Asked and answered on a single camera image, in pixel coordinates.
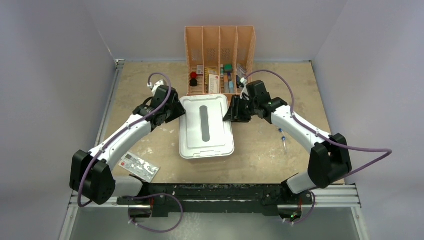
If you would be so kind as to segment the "white plastic bin lid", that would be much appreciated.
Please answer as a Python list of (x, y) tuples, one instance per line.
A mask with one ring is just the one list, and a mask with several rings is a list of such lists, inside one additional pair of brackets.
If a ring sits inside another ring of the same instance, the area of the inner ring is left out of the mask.
[(226, 157), (235, 151), (232, 125), (223, 121), (229, 110), (224, 94), (184, 96), (179, 118), (179, 154), (186, 160)]

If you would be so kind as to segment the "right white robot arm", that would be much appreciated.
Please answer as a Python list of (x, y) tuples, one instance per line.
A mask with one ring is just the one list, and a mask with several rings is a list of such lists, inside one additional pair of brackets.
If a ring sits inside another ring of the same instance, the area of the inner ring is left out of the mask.
[(246, 85), (246, 92), (231, 98), (229, 109), (223, 121), (248, 123), (253, 116), (266, 120), (294, 138), (309, 153), (307, 170), (298, 173), (281, 183), (280, 196), (288, 204), (300, 198), (301, 193), (314, 189), (324, 189), (351, 172), (352, 164), (349, 151), (342, 148), (346, 138), (337, 133), (324, 133), (306, 122), (300, 124), (295, 113), (286, 101), (271, 98), (261, 80)]

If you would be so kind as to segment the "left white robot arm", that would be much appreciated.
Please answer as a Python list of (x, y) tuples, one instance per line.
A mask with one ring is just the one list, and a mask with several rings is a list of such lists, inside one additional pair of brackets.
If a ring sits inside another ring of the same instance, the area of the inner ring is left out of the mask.
[(138, 205), (146, 203), (149, 191), (141, 179), (131, 175), (114, 177), (112, 170), (142, 138), (185, 114), (177, 91), (161, 85), (107, 140), (88, 152), (78, 150), (72, 157), (69, 181), (70, 188), (77, 192), (78, 206), (87, 206), (83, 198), (97, 205), (112, 197), (130, 197)]

